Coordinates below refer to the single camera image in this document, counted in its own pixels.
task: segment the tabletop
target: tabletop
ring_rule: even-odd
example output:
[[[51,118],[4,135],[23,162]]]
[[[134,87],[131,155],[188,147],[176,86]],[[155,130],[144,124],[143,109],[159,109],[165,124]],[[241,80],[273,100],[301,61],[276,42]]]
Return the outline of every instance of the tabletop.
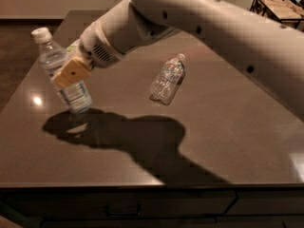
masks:
[[[54,39],[67,47],[102,14],[71,11]],[[186,74],[172,103],[151,101],[178,53]],[[92,108],[69,114],[33,65],[0,114],[0,187],[303,182],[303,122],[192,35],[139,47],[85,84]]]

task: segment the drawer handle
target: drawer handle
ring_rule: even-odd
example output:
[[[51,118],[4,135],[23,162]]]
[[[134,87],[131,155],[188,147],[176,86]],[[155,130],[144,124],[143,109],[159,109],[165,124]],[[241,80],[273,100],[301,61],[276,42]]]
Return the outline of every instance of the drawer handle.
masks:
[[[141,205],[140,204],[137,204],[136,212],[130,213],[130,214],[111,213],[110,212],[110,206],[108,204],[105,206],[105,215],[108,218],[118,218],[118,219],[134,218],[134,217],[138,216],[140,214],[140,212],[141,212]]]

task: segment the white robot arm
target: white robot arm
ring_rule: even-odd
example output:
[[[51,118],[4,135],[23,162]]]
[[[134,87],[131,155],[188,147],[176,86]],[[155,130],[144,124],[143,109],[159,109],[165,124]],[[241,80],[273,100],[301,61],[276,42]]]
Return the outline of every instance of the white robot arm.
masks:
[[[185,30],[304,119],[304,34],[220,0],[123,0],[82,34],[80,51],[109,67]]]

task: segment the water bottle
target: water bottle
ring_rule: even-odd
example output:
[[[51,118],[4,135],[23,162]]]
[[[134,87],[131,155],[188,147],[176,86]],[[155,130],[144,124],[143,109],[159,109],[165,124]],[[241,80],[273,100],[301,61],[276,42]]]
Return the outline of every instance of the water bottle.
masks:
[[[177,92],[184,72],[185,56],[178,54],[168,60],[162,67],[150,87],[151,100],[169,105]]]
[[[39,63],[51,80],[68,59],[67,51],[52,40],[48,28],[38,28],[31,33],[36,44],[39,45]],[[92,99],[83,81],[71,86],[60,88],[54,86],[57,94],[71,113],[83,113],[90,109]]]

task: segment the floor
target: floor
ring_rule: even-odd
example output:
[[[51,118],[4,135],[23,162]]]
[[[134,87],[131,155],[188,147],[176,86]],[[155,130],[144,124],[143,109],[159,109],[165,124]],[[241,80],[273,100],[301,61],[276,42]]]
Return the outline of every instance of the floor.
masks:
[[[38,47],[30,33],[39,27],[48,27],[53,33],[60,22],[0,23],[0,112],[27,75],[38,57]],[[0,228],[20,228],[0,216]]]

